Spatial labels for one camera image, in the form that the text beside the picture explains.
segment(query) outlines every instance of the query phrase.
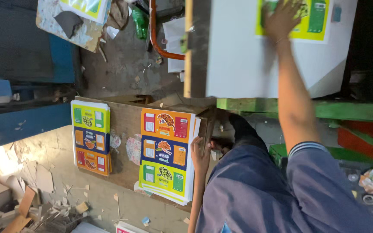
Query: orange metal pipe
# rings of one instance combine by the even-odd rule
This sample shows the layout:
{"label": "orange metal pipe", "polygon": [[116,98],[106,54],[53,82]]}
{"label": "orange metal pipe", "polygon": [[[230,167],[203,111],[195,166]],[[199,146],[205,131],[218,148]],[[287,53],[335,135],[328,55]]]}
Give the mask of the orange metal pipe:
{"label": "orange metal pipe", "polygon": [[162,56],[171,59],[185,60],[185,55],[173,54],[163,50],[156,42],[156,0],[149,0],[149,24],[150,24],[150,42],[153,48]]}

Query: hand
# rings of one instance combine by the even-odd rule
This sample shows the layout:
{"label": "hand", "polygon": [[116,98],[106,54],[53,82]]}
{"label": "hand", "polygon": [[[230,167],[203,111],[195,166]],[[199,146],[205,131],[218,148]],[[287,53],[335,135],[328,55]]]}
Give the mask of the hand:
{"label": "hand", "polygon": [[192,141],[191,158],[192,162],[194,163],[195,176],[200,179],[205,179],[210,164],[211,144],[207,144],[205,146],[204,153],[201,153],[201,149],[199,148],[198,144],[202,141],[202,139],[203,138],[196,137]]}
{"label": "hand", "polygon": [[266,29],[267,35],[272,39],[274,43],[278,43],[282,40],[288,40],[288,35],[300,24],[300,17],[294,19],[294,16],[298,12],[301,1],[297,1],[293,4],[293,0],[288,0],[286,4],[283,0],[279,0],[275,12],[269,16],[269,5],[265,4],[262,9],[262,17],[264,19],[264,28]]}

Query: person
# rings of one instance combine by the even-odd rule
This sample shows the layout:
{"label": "person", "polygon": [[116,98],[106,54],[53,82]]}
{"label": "person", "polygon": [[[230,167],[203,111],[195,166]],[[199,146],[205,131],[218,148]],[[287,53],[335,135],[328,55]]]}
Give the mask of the person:
{"label": "person", "polygon": [[245,119],[231,114],[235,144],[210,174],[210,143],[191,144],[195,168],[188,232],[373,232],[373,218],[354,198],[338,162],[320,143],[315,113],[292,55],[290,31],[300,4],[280,0],[264,27],[278,55],[278,118],[288,153],[287,181]]}

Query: stack of printed sheets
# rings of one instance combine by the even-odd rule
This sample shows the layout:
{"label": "stack of printed sheets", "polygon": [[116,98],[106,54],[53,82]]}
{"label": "stack of printed sheets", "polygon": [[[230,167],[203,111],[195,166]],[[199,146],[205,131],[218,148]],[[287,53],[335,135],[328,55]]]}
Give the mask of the stack of printed sheets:
{"label": "stack of printed sheets", "polygon": [[192,200],[190,145],[200,123],[191,113],[142,109],[139,188],[183,206]]}
{"label": "stack of printed sheets", "polygon": [[73,100],[74,164],[97,174],[111,172],[110,108],[107,104]]}

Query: green plastic bottle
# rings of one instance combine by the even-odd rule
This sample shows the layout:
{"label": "green plastic bottle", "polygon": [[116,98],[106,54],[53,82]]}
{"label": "green plastic bottle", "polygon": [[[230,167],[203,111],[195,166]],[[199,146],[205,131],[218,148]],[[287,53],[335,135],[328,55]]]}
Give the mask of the green plastic bottle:
{"label": "green plastic bottle", "polygon": [[136,37],[138,39],[145,40],[148,36],[149,19],[139,8],[133,8],[132,17],[133,21],[135,22]]}

